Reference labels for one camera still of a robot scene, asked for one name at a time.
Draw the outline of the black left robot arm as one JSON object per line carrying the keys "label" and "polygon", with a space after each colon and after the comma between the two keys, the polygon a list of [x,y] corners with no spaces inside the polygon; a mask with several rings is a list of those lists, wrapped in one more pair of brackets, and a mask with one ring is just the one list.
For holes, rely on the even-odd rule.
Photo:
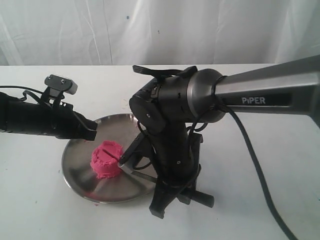
{"label": "black left robot arm", "polygon": [[0,94],[1,132],[94,141],[97,127],[97,122],[73,111],[71,104],[62,102],[54,109]]}

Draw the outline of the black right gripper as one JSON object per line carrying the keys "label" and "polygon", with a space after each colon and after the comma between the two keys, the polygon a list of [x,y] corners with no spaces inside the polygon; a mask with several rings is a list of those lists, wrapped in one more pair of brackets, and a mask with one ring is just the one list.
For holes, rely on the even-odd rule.
{"label": "black right gripper", "polygon": [[166,207],[184,190],[193,188],[199,174],[199,159],[191,147],[192,133],[184,123],[172,123],[155,134],[137,122],[140,134],[118,160],[120,168],[145,169],[143,158],[149,159],[157,179],[149,206],[151,214],[163,219]]}

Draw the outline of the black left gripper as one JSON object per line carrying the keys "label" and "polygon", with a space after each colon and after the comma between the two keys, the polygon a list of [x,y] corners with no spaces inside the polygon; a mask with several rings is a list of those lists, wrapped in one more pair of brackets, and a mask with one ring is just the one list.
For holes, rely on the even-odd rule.
{"label": "black left gripper", "polygon": [[97,135],[98,124],[73,111],[73,105],[66,102],[61,102],[55,111],[53,107],[41,109],[41,115],[37,120],[42,135],[62,140],[86,141],[94,141]]}

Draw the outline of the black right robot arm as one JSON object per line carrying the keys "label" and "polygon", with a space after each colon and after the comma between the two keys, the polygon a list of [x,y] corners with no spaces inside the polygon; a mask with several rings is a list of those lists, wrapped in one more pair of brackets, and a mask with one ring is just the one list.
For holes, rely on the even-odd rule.
{"label": "black right robot arm", "polygon": [[214,69],[156,70],[135,65],[151,76],[129,100],[139,135],[119,160],[130,172],[141,158],[156,171],[149,210],[163,218],[175,199],[212,207],[214,198],[196,190],[201,171],[202,136],[198,123],[215,123],[227,112],[307,115],[320,122],[320,58],[311,56],[234,75]]}

